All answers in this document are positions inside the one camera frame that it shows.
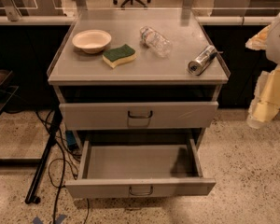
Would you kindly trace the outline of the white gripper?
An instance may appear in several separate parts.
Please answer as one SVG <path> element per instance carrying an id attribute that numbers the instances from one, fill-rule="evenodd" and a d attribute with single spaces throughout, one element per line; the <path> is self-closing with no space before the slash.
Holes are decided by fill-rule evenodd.
<path id="1" fill-rule="evenodd" d="M 252 50 L 266 50 L 267 36 L 271 26 L 267 25 L 247 40 L 245 46 Z M 280 110 L 280 65 L 268 75 L 259 101 L 248 109 L 247 124 L 260 129 L 271 121 Z"/>

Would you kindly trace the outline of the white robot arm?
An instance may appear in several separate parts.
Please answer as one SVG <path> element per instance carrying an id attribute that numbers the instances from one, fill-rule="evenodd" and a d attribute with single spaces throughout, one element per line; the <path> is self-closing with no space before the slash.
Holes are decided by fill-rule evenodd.
<path id="1" fill-rule="evenodd" d="M 277 64 L 272 72 L 262 71 L 248 109 L 247 124 L 259 129 L 275 118 L 280 110 L 280 13 L 272 23 L 245 43 L 253 50 L 265 51 L 266 58 Z"/>

